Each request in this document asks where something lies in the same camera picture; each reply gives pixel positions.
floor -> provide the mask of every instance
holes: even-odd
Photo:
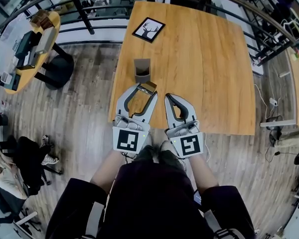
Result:
[[[39,213],[42,222],[43,232],[35,234],[37,238],[44,238],[49,218],[68,180],[71,177],[90,180],[112,147],[112,129],[107,116],[120,45],[86,44],[63,48],[74,57],[75,70],[62,90],[50,91],[36,79],[18,95],[6,95],[0,88],[0,98],[11,104],[11,133],[37,142],[43,134],[48,134],[55,144],[54,154],[60,158],[56,168],[64,171],[62,176],[47,172],[52,184],[43,186],[37,196],[26,201],[27,207]],[[286,57],[281,54],[265,65],[264,76],[254,75],[254,82],[266,101],[272,95],[279,98],[280,82],[282,97],[275,115],[288,119],[293,112],[290,78],[279,81],[275,72],[286,70],[286,66]],[[259,127],[265,119],[265,106],[257,89],[255,93],[255,136],[209,134],[207,145],[211,153],[209,165],[220,185],[235,185],[239,189],[255,228],[261,230],[259,238],[264,238],[265,233],[273,234],[283,226],[294,210],[291,189],[299,167],[293,165],[294,156],[290,154],[275,156],[271,163],[265,160],[269,131]],[[164,134],[162,130],[152,133],[154,141]],[[270,148],[267,159],[270,161],[278,150]],[[298,153],[299,147],[283,151]]]

desk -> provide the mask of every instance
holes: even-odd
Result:
[[[299,58],[295,57],[295,52],[292,48],[288,48],[285,53],[290,69],[288,74],[291,76],[294,117],[289,120],[260,123],[260,126],[296,125],[299,127]]]
[[[60,16],[57,12],[53,11],[50,12],[49,19],[56,29],[56,34],[54,36],[51,47],[49,48],[49,51],[47,53],[39,55],[35,68],[27,70],[16,70],[16,73],[21,75],[19,85],[16,91],[5,89],[8,94],[16,94],[23,90],[30,83],[33,77],[45,82],[47,87],[52,90],[62,88],[70,79],[74,69],[73,58],[69,54],[65,53],[55,43],[56,37],[60,30]],[[42,27],[36,26],[33,28],[33,31],[35,33],[43,33]],[[49,52],[51,51],[51,49],[54,49],[59,54],[59,56],[56,56],[49,64],[47,64],[45,63],[45,61],[49,57]],[[41,67],[46,69],[44,75],[38,72]]]
[[[146,17],[166,26],[153,43],[132,36]],[[167,128],[164,96],[173,93],[196,109],[202,132],[255,134],[255,92],[247,45],[240,26],[195,9],[137,1],[127,27],[115,74],[108,121],[118,98],[135,84],[134,59],[151,59],[158,101],[150,120]],[[129,102],[140,112],[149,96],[138,91]]]

gray strap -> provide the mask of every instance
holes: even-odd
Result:
[[[213,213],[212,213],[211,210],[209,210],[208,212],[204,213],[204,218],[205,218],[206,222],[208,223],[209,227],[213,230],[214,233],[216,231],[221,230],[221,227],[219,226],[219,223],[216,220],[216,218],[213,215]]]
[[[93,236],[96,238],[103,208],[104,205],[94,202],[92,210],[89,215],[88,223],[86,225],[85,235]]]

